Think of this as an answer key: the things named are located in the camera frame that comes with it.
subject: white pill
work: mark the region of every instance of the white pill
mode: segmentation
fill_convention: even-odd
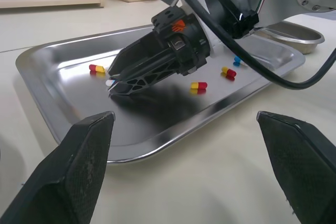
[[[113,83],[114,83],[114,80],[107,80],[107,81],[105,82],[105,84],[106,84],[107,87],[112,86]]]

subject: red and yellow capsule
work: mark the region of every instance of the red and yellow capsule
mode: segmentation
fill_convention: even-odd
[[[234,77],[232,77],[232,76],[228,76],[226,73],[223,73],[223,72],[222,72],[222,73],[220,73],[220,75],[221,75],[222,77],[224,77],[224,78],[230,80],[230,81],[234,81],[234,80],[235,80]]]
[[[208,87],[208,83],[206,82],[192,82],[190,88],[191,89],[206,89]]]
[[[105,73],[105,68],[103,66],[98,66],[98,65],[91,64],[89,66],[89,69],[91,71],[95,71],[95,72],[99,72],[99,73]]]
[[[236,71],[229,69],[228,67],[222,67],[222,72],[227,76],[234,77],[237,75]]]

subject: stainless steel tray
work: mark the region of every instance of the stainless steel tray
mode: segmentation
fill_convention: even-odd
[[[221,76],[221,67],[234,68],[234,55],[208,57],[198,71],[174,74],[134,97],[109,97],[105,79],[89,74],[89,64],[108,67],[119,50],[150,32],[151,26],[64,40],[31,48],[16,66],[57,143],[79,120],[114,111],[109,163],[150,156],[233,108],[269,82],[248,67],[235,68],[236,80]],[[302,65],[298,51],[257,36],[239,43],[280,75]],[[192,81],[206,81],[203,95],[191,95]]]
[[[310,54],[318,44],[324,42],[323,34],[318,31],[288,21],[262,28],[255,34],[288,45],[304,55]]]

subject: white table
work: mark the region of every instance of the white table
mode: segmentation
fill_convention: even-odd
[[[16,24],[0,32],[0,51],[12,50],[0,54],[0,214],[56,147],[15,67],[26,49],[13,49],[148,24],[165,7],[109,3],[106,9],[0,15],[0,27],[4,20]],[[130,17],[133,8],[141,8],[143,16]],[[325,36],[325,43],[288,77],[306,80],[335,47],[336,22],[306,15],[289,20]],[[154,157],[109,166],[91,223],[298,224],[273,174],[256,115],[266,110],[308,121],[336,143],[335,88],[336,67],[308,90],[272,85]]]

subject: tray rim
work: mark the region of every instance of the tray rim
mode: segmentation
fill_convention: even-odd
[[[29,66],[33,64],[33,60],[29,60],[31,55],[33,55],[35,52],[51,47],[51,46],[56,46],[56,45],[62,45],[62,44],[67,44],[67,43],[73,43],[77,41],[82,41],[85,39],[95,39],[99,37],[105,37],[105,36],[112,36],[115,34],[119,33],[125,33],[125,32],[131,32],[134,30],[139,30],[139,29],[148,29],[153,27],[152,25],[145,25],[145,26],[139,26],[139,27],[133,27],[133,28],[128,28],[128,29],[122,29],[122,30],[116,30],[116,31],[110,31],[106,33],[100,33],[100,34],[94,34],[94,35],[88,35],[88,36],[83,36],[83,37],[78,37],[78,38],[73,38],[73,39],[66,39],[66,40],[60,40],[56,42],[49,42],[46,44],[42,44],[33,48],[29,48],[28,50],[24,51],[21,53],[18,58],[16,59],[15,65],[22,76],[24,83],[27,85],[27,88],[29,90],[29,93],[34,99],[34,102],[36,103],[44,121],[46,122],[49,130],[51,131],[52,136],[54,137],[55,141],[59,144],[62,139],[60,139],[59,133],[56,132],[55,128],[53,127],[52,121],[57,121],[57,122],[66,122],[68,124],[68,128],[70,128],[72,125],[67,121],[66,117],[64,116],[63,112],[61,109],[56,105],[56,103],[53,103],[53,98],[50,95],[49,91],[46,89],[46,87],[43,85],[41,80],[37,77],[37,75],[32,71]],[[292,47],[289,47],[287,45],[262,38],[260,36],[255,36],[260,40],[265,40],[267,42],[270,42],[272,44],[277,44],[280,45],[289,51],[291,51],[294,54],[293,60],[290,61],[289,63],[283,65],[282,67],[278,68],[275,73],[281,76],[286,75],[287,73],[293,71],[295,68],[300,67],[301,65],[304,64],[306,58],[305,56],[300,53],[299,51],[295,50]],[[254,95],[255,93],[259,92],[263,88],[267,87],[269,84],[271,84],[269,81],[267,81],[265,78],[260,77],[256,81],[252,82],[251,84],[239,89],[238,91],[232,93],[230,96],[223,98],[216,103],[213,103],[206,107],[205,109],[199,111],[197,114],[194,116],[190,117],[189,119],[186,119],[184,121],[181,121],[180,123],[166,129],[165,131],[161,132],[160,134],[156,135],[155,137],[148,138],[147,140],[144,140],[140,143],[135,143],[132,145],[118,145],[118,146],[113,146],[112,150],[116,153],[124,152],[125,148],[127,149],[141,149],[144,150],[144,153],[141,155],[137,155],[133,158],[122,158],[118,160],[111,160],[108,159],[108,164],[118,164],[118,163],[127,163],[127,162],[132,162],[132,161],[137,161],[141,160],[144,158],[147,158],[149,156],[152,156],[153,154],[159,152],[160,150],[167,148],[180,140],[181,138],[191,134],[192,132],[196,131],[197,129],[201,128],[205,124],[209,123],[210,121],[216,119],[217,117],[221,116],[225,112],[229,111],[230,109],[234,108],[235,106],[239,105],[241,102],[245,101],[248,99],[250,96]],[[232,98],[236,99],[236,102],[232,104],[230,100]],[[193,127],[190,127],[189,124],[192,120],[194,120],[195,117],[201,117],[202,119],[197,122],[197,125],[193,124]],[[153,148],[155,145],[151,145],[155,139],[160,136],[162,133],[165,133],[167,131],[174,131],[176,133],[174,137],[172,137],[169,140],[166,140],[165,143],[163,143],[159,147]]]

